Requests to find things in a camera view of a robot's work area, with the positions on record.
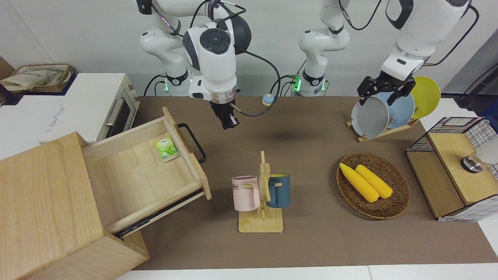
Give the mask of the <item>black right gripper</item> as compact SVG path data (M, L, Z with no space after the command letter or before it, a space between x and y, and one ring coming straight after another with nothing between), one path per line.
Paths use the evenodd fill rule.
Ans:
M232 104L232 102L211 102L211 109L214 111L216 117L222 122L223 130L231 129L239 125L239 120L233 115Z

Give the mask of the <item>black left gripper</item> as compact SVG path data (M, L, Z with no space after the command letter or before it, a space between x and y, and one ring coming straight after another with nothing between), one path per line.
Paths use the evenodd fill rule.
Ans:
M357 88L360 97L359 104L363 106L369 97L377 93L392 92L387 100L388 105L391 106L397 99L407 97L415 85L414 78L402 81L385 72L380 72L376 79L365 77Z

